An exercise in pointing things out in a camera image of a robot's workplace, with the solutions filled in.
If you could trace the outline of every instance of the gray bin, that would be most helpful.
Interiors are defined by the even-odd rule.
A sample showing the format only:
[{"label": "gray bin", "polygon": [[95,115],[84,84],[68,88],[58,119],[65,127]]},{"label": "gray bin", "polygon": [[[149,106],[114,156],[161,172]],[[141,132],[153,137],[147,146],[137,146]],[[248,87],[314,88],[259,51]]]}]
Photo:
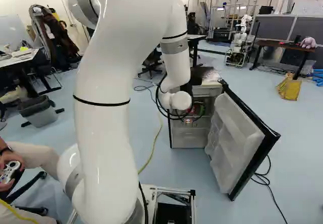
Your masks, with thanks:
[{"label": "gray bin", "polygon": [[47,95],[24,101],[18,105],[18,111],[35,127],[43,127],[57,120],[54,102]]}]

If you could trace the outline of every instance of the open fridge door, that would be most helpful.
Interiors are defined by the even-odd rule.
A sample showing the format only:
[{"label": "open fridge door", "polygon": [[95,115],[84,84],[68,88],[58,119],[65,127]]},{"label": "open fridge door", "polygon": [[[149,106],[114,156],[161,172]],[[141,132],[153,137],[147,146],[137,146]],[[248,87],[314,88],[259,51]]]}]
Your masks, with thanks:
[{"label": "open fridge door", "polygon": [[205,148],[222,193],[231,201],[239,195],[266,158],[280,134],[270,129],[224,80],[214,102]]}]

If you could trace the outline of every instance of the yellow object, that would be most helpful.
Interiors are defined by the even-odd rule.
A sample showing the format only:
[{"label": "yellow object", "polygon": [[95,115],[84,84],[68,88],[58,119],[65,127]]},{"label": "yellow object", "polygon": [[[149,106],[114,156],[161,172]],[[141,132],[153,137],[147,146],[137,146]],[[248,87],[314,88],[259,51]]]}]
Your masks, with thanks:
[{"label": "yellow object", "polygon": [[293,74],[287,73],[286,78],[277,85],[278,94],[282,99],[297,100],[302,81],[293,80]]},{"label": "yellow object", "polygon": [[28,47],[26,47],[26,46],[21,46],[20,47],[20,51],[27,51],[29,48]]},{"label": "yellow object", "polygon": [[9,204],[7,204],[6,202],[4,202],[3,200],[0,199],[0,203],[2,205],[4,205],[6,208],[8,208],[18,219],[20,220],[26,220],[26,221],[30,221],[32,223],[38,224],[38,222],[34,219],[31,218],[26,218],[26,217],[22,217],[21,215],[19,215],[15,209],[12,208],[12,206],[10,206]]},{"label": "yellow object", "polygon": [[159,131],[157,132],[156,136],[155,136],[155,139],[153,141],[153,146],[152,146],[152,151],[151,151],[151,154],[150,154],[150,157],[149,159],[147,160],[147,162],[141,167],[141,169],[138,171],[138,174],[140,174],[146,167],[147,165],[150,163],[151,159],[152,159],[152,155],[153,155],[153,152],[155,151],[155,146],[156,146],[156,141],[157,141],[157,138],[163,128],[163,121],[162,119],[160,118],[160,114],[158,114],[158,118],[159,118],[159,122],[160,122],[160,128],[159,128]]},{"label": "yellow object", "polygon": [[59,18],[58,14],[56,12],[52,13],[52,15],[56,18],[56,20],[60,21],[60,18]]}]

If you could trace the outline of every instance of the game controller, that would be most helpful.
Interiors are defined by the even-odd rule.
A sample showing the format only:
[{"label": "game controller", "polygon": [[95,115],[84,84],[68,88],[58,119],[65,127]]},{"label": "game controller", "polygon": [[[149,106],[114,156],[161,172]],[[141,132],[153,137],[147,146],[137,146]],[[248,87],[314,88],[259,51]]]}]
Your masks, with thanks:
[{"label": "game controller", "polygon": [[14,179],[15,173],[20,169],[21,163],[18,161],[8,162],[0,175],[0,183],[7,184]]}]

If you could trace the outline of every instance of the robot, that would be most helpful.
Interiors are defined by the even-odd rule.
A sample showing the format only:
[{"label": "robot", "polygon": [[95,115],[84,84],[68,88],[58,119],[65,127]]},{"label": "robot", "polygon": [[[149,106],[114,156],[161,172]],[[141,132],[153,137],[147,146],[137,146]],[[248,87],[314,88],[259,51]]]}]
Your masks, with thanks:
[{"label": "robot", "polygon": [[251,41],[248,37],[247,23],[252,20],[250,15],[241,18],[241,24],[236,25],[238,30],[235,32],[230,49],[226,53],[225,64],[236,67],[243,67],[247,59],[247,54],[251,50]]},{"label": "robot", "polygon": [[95,33],[78,68],[77,144],[60,158],[60,181],[87,224],[143,223],[144,195],[154,187],[143,186],[145,194],[138,188],[128,133],[131,85],[136,69],[160,44],[167,70],[160,103],[166,109],[191,106],[187,92],[169,92],[190,80],[184,5],[181,0],[69,0],[69,7]]}]

